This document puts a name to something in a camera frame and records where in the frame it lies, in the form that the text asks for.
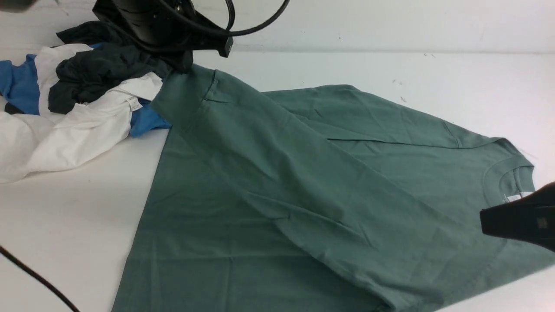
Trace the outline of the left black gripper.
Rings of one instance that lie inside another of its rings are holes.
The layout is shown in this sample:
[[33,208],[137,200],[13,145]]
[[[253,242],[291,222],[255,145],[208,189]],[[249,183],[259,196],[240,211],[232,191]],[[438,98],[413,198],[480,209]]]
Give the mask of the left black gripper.
[[102,22],[153,55],[181,58],[193,51],[228,57],[231,37],[196,30],[175,18],[162,0],[97,0],[92,12]]

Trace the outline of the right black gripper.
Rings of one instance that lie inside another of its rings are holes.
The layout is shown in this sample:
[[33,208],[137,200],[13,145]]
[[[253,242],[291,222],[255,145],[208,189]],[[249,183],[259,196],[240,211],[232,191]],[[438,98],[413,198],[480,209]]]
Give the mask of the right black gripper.
[[511,203],[482,209],[480,225],[485,235],[555,251],[555,184]]

